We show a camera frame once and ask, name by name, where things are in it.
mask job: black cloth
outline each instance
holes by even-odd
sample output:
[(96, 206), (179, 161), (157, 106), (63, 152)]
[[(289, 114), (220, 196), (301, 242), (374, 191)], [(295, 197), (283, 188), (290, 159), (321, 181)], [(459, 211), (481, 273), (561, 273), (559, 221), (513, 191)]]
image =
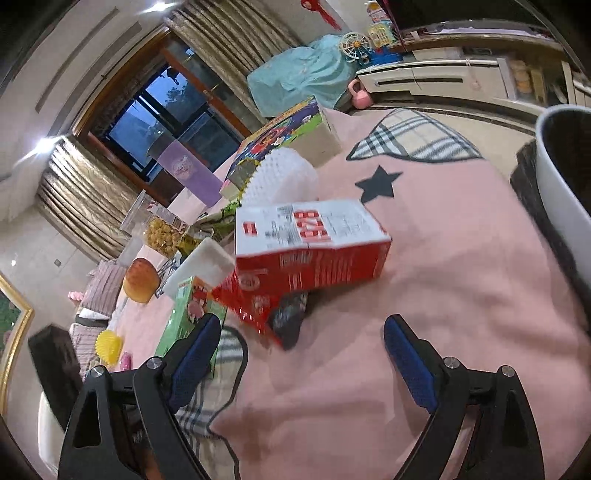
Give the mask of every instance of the black cloth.
[(577, 273), (574, 258), (562, 240), (562, 237), (550, 223), (550, 219), (544, 209), (542, 198), (538, 190), (538, 182), (535, 176), (536, 147), (535, 140), (525, 144), (517, 152), (517, 168), (511, 175), (511, 186), (517, 194), (519, 201), (530, 214), (538, 229), (546, 238), (550, 248), (556, 256), (564, 275), (569, 279), (573, 290), (578, 295), (587, 322), (591, 319), (591, 288), (581, 279)]

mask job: picture frame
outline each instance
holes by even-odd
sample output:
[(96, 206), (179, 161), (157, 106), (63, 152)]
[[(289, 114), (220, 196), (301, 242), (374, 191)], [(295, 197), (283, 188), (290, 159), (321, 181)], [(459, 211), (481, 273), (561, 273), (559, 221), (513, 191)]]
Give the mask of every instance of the picture frame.
[(0, 415), (7, 410), (11, 370), (33, 315), (33, 308), (0, 273)]

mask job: black star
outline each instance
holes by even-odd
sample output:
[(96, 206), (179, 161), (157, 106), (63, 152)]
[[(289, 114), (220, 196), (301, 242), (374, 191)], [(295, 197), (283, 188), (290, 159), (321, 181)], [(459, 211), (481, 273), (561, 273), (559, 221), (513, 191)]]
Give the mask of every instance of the black star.
[(361, 203), (368, 203), (376, 197), (394, 198), (392, 182), (396, 180), (402, 172), (387, 173), (381, 166), (378, 166), (371, 178), (355, 182), (355, 186), (363, 190)]

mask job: drawer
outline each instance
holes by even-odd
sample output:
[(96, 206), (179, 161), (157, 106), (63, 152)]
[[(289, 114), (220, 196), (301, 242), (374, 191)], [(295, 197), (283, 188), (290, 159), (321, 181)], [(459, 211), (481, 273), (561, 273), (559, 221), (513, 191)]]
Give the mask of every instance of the drawer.
[(414, 66), (365, 73), (359, 79), (370, 93), (407, 90), (413, 95), (507, 98), (498, 66)]

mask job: metal screw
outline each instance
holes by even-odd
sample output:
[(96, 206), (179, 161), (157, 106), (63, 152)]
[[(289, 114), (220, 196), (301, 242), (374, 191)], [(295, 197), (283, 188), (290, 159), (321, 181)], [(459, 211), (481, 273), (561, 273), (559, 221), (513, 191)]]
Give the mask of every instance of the metal screw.
[(153, 356), (152, 358), (148, 358), (148, 361), (146, 362), (146, 366), (150, 370), (156, 370), (160, 367), (160, 365), (162, 365), (162, 359), (159, 356)]
[(103, 373), (105, 373), (105, 367), (102, 365), (97, 365), (90, 371), (90, 375), (93, 377), (100, 377)]
[(454, 356), (447, 356), (443, 359), (446, 367), (454, 369), (460, 366), (460, 361)]
[(513, 369), (513, 367), (510, 367), (509, 365), (503, 365), (501, 367), (501, 372), (506, 377), (512, 377), (513, 375), (515, 375), (515, 369)]

